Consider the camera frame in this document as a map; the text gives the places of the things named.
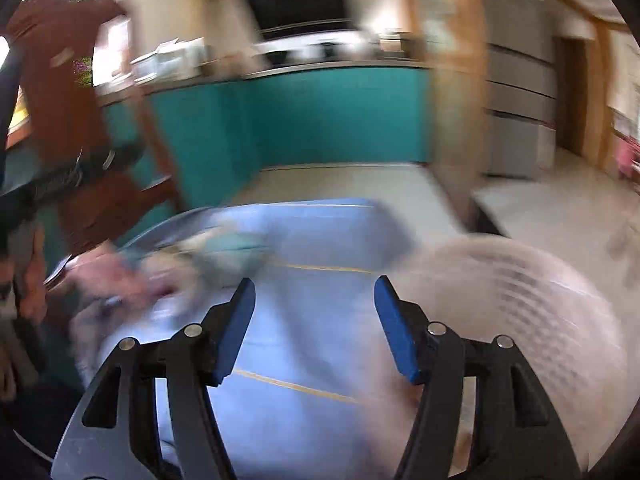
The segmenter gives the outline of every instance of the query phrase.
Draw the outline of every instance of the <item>floor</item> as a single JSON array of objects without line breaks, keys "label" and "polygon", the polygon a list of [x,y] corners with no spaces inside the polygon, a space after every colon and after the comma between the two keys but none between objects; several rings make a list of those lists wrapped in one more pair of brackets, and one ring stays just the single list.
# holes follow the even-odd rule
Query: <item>floor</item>
[{"label": "floor", "polygon": [[611,302],[630,351],[631,381],[638,386],[630,392],[630,411],[640,394],[640,285],[625,286],[628,262],[614,260],[607,243],[638,197],[626,183],[559,150],[556,168],[541,180],[492,178],[476,199],[505,235],[562,258]]},{"label": "floor", "polygon": [[231,205],[327,198],[378,200],[426,246],[445,243],[464,232],[433,177],[412,164],[265,170]]}]

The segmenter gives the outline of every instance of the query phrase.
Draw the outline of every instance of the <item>metal screw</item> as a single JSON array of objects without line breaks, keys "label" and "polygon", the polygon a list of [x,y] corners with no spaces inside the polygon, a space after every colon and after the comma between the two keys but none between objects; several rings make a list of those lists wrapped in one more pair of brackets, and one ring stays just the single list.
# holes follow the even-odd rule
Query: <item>metal screw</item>
[{"label": "metal screw", "polygon": [[434,323],[429,323],[427,330],[431,335],[444,335],[447,331],[447,327],[436,321]]},{"label": "metal screw", "polygon": [[498,346],[500,348],[513,347],[513,339],[511,339],[508,335],[499,335],[495,341],[498,343]]},{"label": "metal screw", "polygon": [[187,337],[197,337],[200,334],[202,334],[202,327],[197,323],[184,327],[184,335]]},{"label": "metal screw", "polygon": [[131,350],[136,345],[136,340],[132,337],[126,337],[118,343],[120,350]]}]

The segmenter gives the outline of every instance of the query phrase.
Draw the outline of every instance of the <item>wooden chair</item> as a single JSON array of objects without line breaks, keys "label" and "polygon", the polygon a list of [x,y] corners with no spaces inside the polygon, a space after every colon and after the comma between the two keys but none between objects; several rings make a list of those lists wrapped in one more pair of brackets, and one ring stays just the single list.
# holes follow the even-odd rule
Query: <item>wooden chair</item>
[{"label": "wooden chair", "polygon": [[[114,0],[26,0],[7,27],[10,44],[24,54],[21,85],[44,168],[111,143],[92,62],[100,26],[120,15],[127,13]],[[140,189],[126,172],[110,174],[62,201],[58,216],[71,256],[119,238],[156,205],[169,202],[176,213],[186,209],[175,164],[140,88],[129,89],[127,105],[160,178]]]}]

